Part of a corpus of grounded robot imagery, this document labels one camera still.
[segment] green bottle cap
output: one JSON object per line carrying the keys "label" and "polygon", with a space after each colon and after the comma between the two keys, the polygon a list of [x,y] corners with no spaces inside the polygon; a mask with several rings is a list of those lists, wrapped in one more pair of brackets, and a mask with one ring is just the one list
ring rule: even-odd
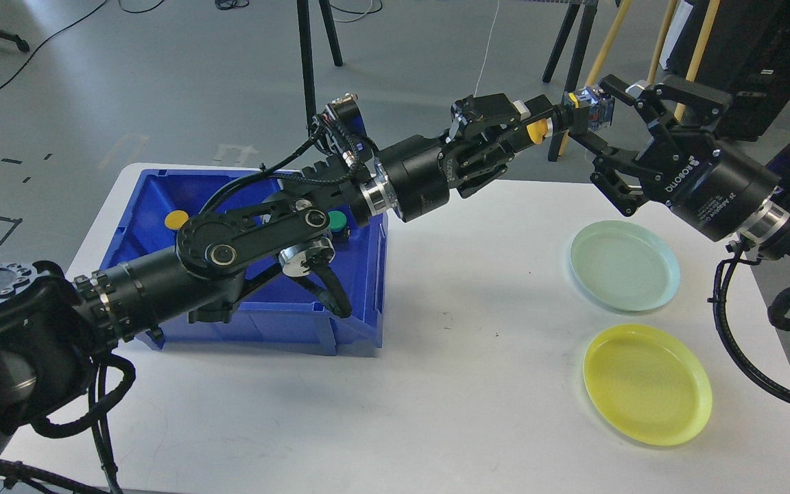
{"label": "green bottle cap", "polygon": [[329,225],[333,233],[337,233],[346,227],[346,215],[339,211],[328,211]]}

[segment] screw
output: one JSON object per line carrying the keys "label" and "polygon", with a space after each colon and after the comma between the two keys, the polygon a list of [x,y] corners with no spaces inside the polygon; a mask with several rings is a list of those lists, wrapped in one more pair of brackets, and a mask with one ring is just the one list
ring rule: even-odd
{"label": "screw", "polygon": [[229,266],[236,261],[236,250],[228,244],[218,244],[209,252],[209,260],[218,266]]}
{"label": "screw", "polygon": [[309,200],[298,199],[298,200],[294,201],[294,209],[295,209],[295,211],[303,211],[304,209],[307,209],[307,207],[310,207],[310,206],[313,206],[313,203],[311,203]]}
{"label": "screw", "polygon": [[311,210],[307,216],[304,216],[304,221],[313,228],[319,228],[325,224],[325,213],[319,209]]}

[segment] plastic plate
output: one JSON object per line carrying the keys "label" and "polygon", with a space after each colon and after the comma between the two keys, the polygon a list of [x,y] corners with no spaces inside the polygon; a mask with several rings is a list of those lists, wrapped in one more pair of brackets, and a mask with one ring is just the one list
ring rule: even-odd
{"label": "plastic plate", "polygon": [[678,290],[678,260],[669,245],[648,229],[627,222],[596,222],[571,243],[577,282],[614,309],[656,309]]}
{"label": "plastic plate", "polygon": [[593,338],[584,385],[609,424],[650,445],[689,441],[712,412],[702,364],[672,335],[650,326],[614,326]]}

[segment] yellow plate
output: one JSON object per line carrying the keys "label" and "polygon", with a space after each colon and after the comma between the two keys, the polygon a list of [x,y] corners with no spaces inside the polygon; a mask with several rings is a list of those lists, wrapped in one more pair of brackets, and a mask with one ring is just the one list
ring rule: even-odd
{"label": "yellow plate", "polygon": [[655,446],[689,441],[706,426],[712,388],[689,348],[660,329],[619,325],[593,338],[584,385],[608,422]]}

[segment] white cable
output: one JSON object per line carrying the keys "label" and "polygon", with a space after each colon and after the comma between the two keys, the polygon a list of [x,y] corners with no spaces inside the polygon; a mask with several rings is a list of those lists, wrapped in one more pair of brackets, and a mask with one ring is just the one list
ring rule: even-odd
{"label": "white cable", "polygon": [[342,22],[343,24],[348,24],[350,22],[355,22],[357,20],[361,20],[366,18],[370,15],[370,11],[374,9],[374,0],[370,0],[370,5],[368,5],[368,9],[364,10],[364,13],[358,16],[355,19],[335,19],[335,22]]}
{"label": "white cable", "polygon": [[480,66],[480,75],[477,76],[477,85],[474,86],[474,95],[477,96],[477,89],[480,88],[480,78],[483,77],[483,68],[486,67],[486,57],[490,54],[490,42],[492,41],[492,28],[496,26],[496,19],[499,18],[499,6],[501,0],[496,2],[496,15],[492,16],[492,25],[490,26],[490,37],[486,40],[486,53],[483,54],[483,65]]}

